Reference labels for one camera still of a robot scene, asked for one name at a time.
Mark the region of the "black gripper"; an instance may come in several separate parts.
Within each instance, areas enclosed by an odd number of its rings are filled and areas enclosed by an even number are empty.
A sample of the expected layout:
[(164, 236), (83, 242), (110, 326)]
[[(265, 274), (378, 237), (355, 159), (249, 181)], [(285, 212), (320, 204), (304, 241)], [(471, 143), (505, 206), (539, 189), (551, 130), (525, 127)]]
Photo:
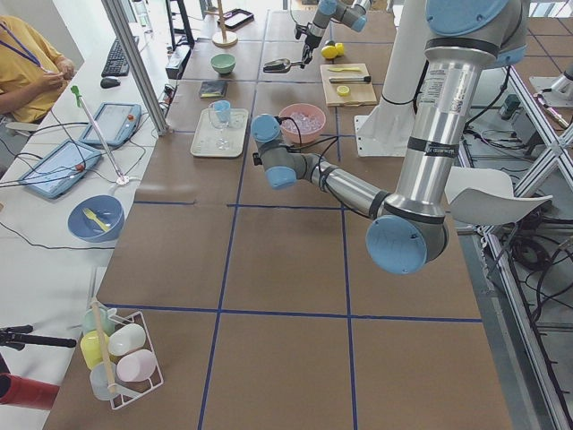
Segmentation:
[(305, 36), (305, 45), (303, 48), (300, 68), (304, 69), (312, 61), (312, 47), (317, 47), (321, 43), (321, 28), (317, 27), (313, 23), (308, 23), (306, 25), (296, 24), (295, 38), (299, 40), (302, 36)]

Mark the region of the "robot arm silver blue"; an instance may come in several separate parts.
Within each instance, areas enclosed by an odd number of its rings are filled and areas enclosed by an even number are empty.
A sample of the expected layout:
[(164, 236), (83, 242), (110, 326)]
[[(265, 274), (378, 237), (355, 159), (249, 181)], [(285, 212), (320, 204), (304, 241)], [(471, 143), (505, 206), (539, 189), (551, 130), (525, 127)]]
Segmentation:
[(366, 246), (383, 270), (421, 270), (448, 243), (440, 202), (479, 78), (523, 57), (528, 12), (526, 1), (405, 2), (382, 94), (410, 133), (394, 192), (289, 149), (271, 115), (252, 121), (255, 162), (275, 189), (304, 179), (370, 219)]
[(367, 12), (371, 8), (371, 0), (354, 1), (350, 5), (343, 1), (320, 0), (312, 21), (305, 25), (295, 25), (295, 38), (304, 36), (300, 67), (304, 69), (312, 61), (313, 51), (322, 42), (331, 22), (340, 22), (349, 29), (360, 32), (367, 23)]

